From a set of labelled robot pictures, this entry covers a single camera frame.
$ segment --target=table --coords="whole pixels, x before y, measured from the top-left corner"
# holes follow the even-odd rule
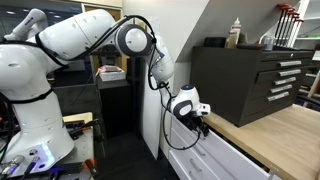
[[[320,113],[292,105],[240,128],[211,113],[204,121],[282,179],[320,180]]]

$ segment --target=robotic arm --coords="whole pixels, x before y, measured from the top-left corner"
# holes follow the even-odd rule
[[[135,24],[125,24],[133,18],[144,21],[151,32]],[[41,11],[32,10],[0,43],[0,92],[12,104],[21,127],[7,143],[4,162],[16,156],[24,157],[11,177],[22,175],[34,156],[38,158],[31,173],[50,169],[72,150],[74,142],[63,126],[59,103],[46,74],[105,45],[114,45],[130,57],[144,57],[149,65],[150,88],[160,91],[163,107],[177,118],[210,113],[210,106],[200,103],[198,92],[191,85],[183,86],[176,97],[172,96],[168,79],[173,75],[174,62],[163,39],[154,34],[145,18],[125,16],[115,22],[108,12],[94,10],[42,30],[43,19],[45,15]],[[156,80],[156,87],[151,83],[151,76]]]

